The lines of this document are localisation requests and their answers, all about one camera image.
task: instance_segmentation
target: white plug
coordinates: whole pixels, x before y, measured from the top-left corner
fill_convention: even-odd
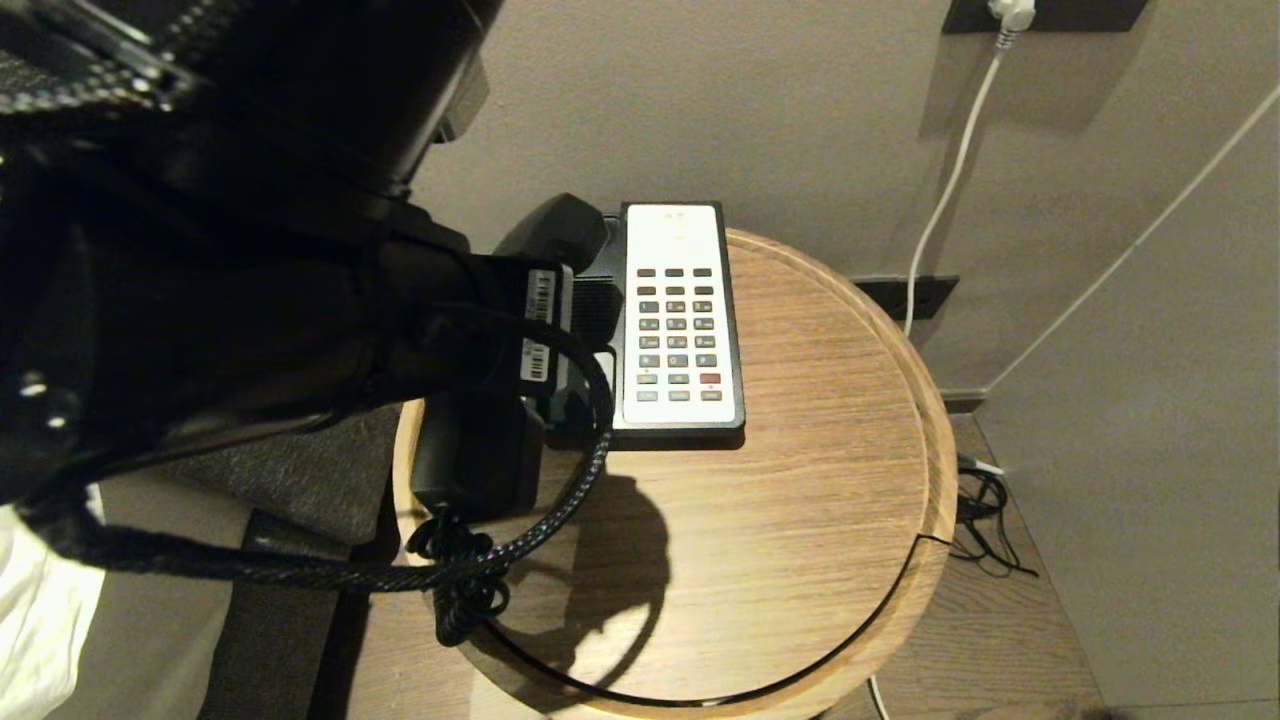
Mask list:
[[[987,8],[1005,32],[1023,32],[1036,19],[1036,0],[988,0]]]

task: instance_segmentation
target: sticker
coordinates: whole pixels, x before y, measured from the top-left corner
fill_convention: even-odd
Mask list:
[[[550,323],[553,307],[556,307],[556,270],[529,270],[525,319]],[[520,355],[520,379],[547,382],[550,359],[552,348],[526,338]]]

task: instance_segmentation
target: floor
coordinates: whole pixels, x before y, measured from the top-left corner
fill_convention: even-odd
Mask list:
[[[952,415],[951,424],[960,452],[995,462],[972,415]],[[1016,492],[1010,488],[1010,496]],[[1023,564],[1041,577],[992,577],[988,570],[1002,574],[996,573],[998,565],[948,562],[919,625],[878,673],[893,720],[1110,717],[1018,512],[1016,497],[1006,511],[1005,527]],[[963,541],[965,530],[956,534]],[[876,717],[867,692],[850,694],[822,715],[822,720]]]
[[[955,415],[952,425],[960,452],[995,461],[973,416]],[[1041,578],[993,577],[988,571],[998,566],[951,561],[919,625],[878,674],[893,720],[1111,717],[1101,710],[1097,684],[1016,507],[1006,514],[1006,528],[1023,562],[1041,571]],[[325,702],[324,717],[440,717],[431,711],[433,703],[448,702],[444,696],[453,694],[466,703],[468,693],[476,716],[470,667],[440,661],[438,653],[454,651],[434,643],[424,647],[421,633],[430,632],[430,615],[413,594],[374,598],[364,647],[351,657],[349,697]],[[877,715],[869,693],[860,691],[820,717],[874,720]]]

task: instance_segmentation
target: black wall plate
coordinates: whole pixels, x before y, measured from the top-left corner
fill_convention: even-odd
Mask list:
[[[1129,32],[1147,0],[1036,0],[1033,32]],[[951,0],[942,35],[997,32],[987,0]]]
[[[959,275],[922,275],[915,279],[915,319],[927,320],[938,314]],[[858,290],[867,293],[895,320],[906,319],[906,281],[854,281]]]

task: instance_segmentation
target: round wooden side table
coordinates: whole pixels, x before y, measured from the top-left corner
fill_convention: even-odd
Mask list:
[[[812,717],[893,653],[942,574],[955,442],[919,356],[831,269],[728,243],[746,443],[611,454],[512,568],[511,606],[461,655],[532,716]],[[422,413],[406,405],[397,441],[403,537]],[[576,461],[547,451],[536,512]]]

